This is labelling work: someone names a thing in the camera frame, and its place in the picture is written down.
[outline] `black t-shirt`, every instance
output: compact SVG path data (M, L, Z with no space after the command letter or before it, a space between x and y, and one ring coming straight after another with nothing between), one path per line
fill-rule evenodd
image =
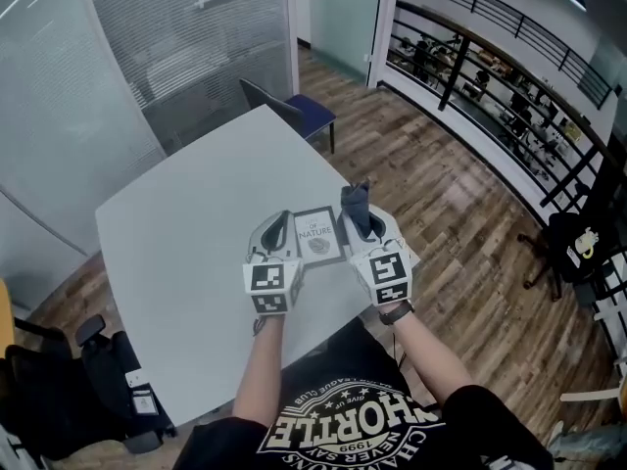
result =
M486 389L459 389L441 417L419 405L396 362L359 324L334 337L326 353L289 367L281 395L269 429L235 417L196 427L174 468L553 468L551 455Z

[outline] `t-shirt print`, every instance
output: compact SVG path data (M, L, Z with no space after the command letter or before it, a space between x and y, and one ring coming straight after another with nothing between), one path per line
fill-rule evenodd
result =
M293 468L398 468L444 426L389 385L338 379L285 406L258 453Z

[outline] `blue chair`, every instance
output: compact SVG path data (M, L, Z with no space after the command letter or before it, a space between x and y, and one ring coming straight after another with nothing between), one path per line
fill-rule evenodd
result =
M287 101L280 101L246 78L240 78L239 83L251 110L261 105L268 105L305 140L329 127L331 153L335 153L334 122L336 116L320 103L303 94L297 94Z

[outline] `glass door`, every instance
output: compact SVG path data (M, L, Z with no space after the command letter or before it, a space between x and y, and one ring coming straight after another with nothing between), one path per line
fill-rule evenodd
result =
M310 5L314 54L365 83L379 0L311 0Z

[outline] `metal railing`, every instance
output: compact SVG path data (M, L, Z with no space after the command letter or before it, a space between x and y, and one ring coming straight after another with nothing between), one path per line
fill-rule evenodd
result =
M581 56L554 34L501 0L450 0L510 32L542 54L575 82L599 109L611 86Z
M397 1L397 9L420 17L413 20L419 25L430 22L425 26L430 32L394 19L387 66L438 97L439 110L453 108L499 145L538 186L544 197L541 207L552 204L558 212L576 213L598 207L595 184L602 165L615 189L627 190L622 167L599 135L531 71L443 16L403 1ZM584 195L588 199L581 205ZM616 194L604 207L627 231L624 205ZM619 242L615 253L627 269L625 251ZM608 298L618 305L620 294L627 302L627 282L616 264L610 264L618 286L609 287L603 278L598 300ZM627 324L619 317L627 337Z

